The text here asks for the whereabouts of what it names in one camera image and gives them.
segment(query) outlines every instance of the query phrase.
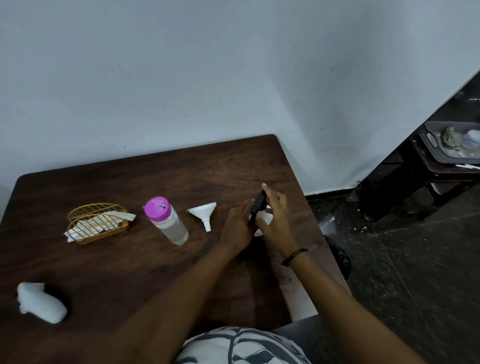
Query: black bracelet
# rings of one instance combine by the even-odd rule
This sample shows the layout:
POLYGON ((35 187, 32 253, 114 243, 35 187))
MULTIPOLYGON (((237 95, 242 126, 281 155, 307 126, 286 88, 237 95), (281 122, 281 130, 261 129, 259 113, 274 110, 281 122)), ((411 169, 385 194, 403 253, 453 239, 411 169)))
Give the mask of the black bracelet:
POLYGON ((305 248, 301 248, 299 250, 294 251, 292 254, 290 254, 290 256, 287 259, 285 259, 282 262, 282 265, 288 267, 288 265, 293 260, 293 258, 295 258, 298 254, 303 253, 303 252, 307 252, 307 251, 308 251, 308 249, 305 249, 305 248))

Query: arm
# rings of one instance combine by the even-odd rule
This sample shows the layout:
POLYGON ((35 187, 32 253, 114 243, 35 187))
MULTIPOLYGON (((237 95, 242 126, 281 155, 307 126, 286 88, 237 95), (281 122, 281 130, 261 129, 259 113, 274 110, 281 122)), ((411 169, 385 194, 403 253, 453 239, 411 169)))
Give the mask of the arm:
MULTIPOLYGON (((290 227, 287 198, 265 184, 262 186, 269 197, 274 219, 270 226, 258 219, 257 225, 266 240, 287 258, 301 248, 290 227)), ((349 363, 425 363, 323 271, 307 253, 295 257, 290 267, 342 348, 342 356, 349 363)))
POLYGON ((231 209, 220 243, 119 328, 107 362, 173 362, 218 276, 253 237, 247 227, 252 202, 231 209))

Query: dark stool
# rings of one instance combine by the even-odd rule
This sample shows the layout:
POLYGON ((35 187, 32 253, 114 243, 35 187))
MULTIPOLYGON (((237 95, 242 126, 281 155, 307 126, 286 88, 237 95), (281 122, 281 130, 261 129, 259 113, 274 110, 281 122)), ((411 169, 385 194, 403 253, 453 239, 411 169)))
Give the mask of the dark stool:
POLYGON ((407 197, 424 186, 433 196, 433 204, 420 208, 419 218, 426 218, 439 207, 480 182, 480 170, 470 170, 435 161, 417 135, 404 141, 398 147, 398 152, 403 163, 396 170, 381 180, 378 185, 374 186, 368 178, 359 185, 360 210, 368 221, 377 221, 387 215, 392 208, 402 206, 407 197), (432 186, 432 183, 436 182, 450 182, 457 185, 448 192, 439 194, 432 186))

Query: wall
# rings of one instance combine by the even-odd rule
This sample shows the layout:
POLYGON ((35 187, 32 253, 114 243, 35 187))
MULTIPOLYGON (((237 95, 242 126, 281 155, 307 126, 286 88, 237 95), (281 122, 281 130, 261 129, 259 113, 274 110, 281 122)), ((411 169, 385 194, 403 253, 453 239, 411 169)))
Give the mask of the wall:
POLYGON ((265 133, 306 194, 354 186, 480 67, 479 11, 4 1, 0 211, 25 173, 265 133))

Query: funnel cone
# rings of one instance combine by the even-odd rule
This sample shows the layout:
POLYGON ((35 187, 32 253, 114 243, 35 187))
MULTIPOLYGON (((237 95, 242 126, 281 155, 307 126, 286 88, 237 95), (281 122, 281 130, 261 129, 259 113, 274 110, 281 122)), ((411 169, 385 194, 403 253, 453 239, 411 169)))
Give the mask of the funnel cone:
POLYGON ((216 207, 216 202, 212 202, 211 204, 189 208, 187 212, 190 212, 192 215, 198 218, 201 218, 205 225, 205 230, 212 231, 210 227, 210 215, 212 214, 215 207, 216 207))

